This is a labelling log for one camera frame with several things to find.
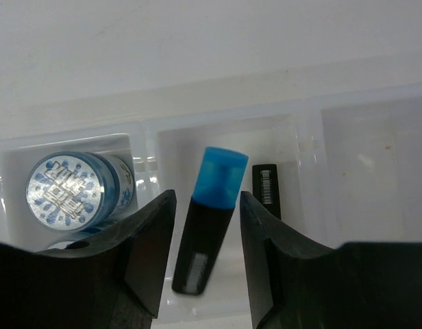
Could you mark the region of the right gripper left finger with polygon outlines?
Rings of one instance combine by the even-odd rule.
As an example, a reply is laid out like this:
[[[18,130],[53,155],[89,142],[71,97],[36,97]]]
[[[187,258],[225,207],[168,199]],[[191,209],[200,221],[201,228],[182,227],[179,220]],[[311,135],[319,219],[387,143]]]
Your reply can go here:
[[[0,328],[150,328],[158,316],[176,195],[65,249],[0,243]]]

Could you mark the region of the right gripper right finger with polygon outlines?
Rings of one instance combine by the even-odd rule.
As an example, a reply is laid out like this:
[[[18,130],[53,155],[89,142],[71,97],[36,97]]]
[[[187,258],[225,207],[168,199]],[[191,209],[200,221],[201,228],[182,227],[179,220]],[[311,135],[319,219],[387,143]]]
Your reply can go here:
[[[422,328],[422,243],[324,246],[240,196],[254,328]]]

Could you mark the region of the blue slime jar labelled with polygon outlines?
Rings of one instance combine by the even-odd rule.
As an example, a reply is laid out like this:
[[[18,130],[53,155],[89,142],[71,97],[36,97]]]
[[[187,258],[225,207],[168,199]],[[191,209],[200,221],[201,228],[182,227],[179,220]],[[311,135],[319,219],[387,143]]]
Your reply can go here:
[[[84,230],[80,230],[79,232],[74,232],[71,234],[67,234],[65,236],[60,237],[59,239],[56,239],[54,242],[48,244],[46,249],[65,249],[70,244],[80,241],[82,239],[86,239],[89,236],[92,236],[94,234],[97,234],[106,228],[109,228],[110,226],[117,223],[117,221],[104,221],[99,223],[96,226],[90,226],[85,228]]]

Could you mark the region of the orange highlighter marker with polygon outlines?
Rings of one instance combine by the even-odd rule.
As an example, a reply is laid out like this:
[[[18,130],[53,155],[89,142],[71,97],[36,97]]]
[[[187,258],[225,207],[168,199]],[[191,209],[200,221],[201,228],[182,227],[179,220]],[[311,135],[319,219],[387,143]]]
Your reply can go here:
[[[282,218],[276,164],[252,166],[252,194],[273,216]]]

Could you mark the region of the blue highlighter marker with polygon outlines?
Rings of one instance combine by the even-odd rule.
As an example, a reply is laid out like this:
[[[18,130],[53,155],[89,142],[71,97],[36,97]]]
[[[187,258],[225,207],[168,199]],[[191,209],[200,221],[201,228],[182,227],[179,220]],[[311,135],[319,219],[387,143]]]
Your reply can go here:
[[[234,213],[248,155],[206,147],[182,232],[172,290],[203,294]]]

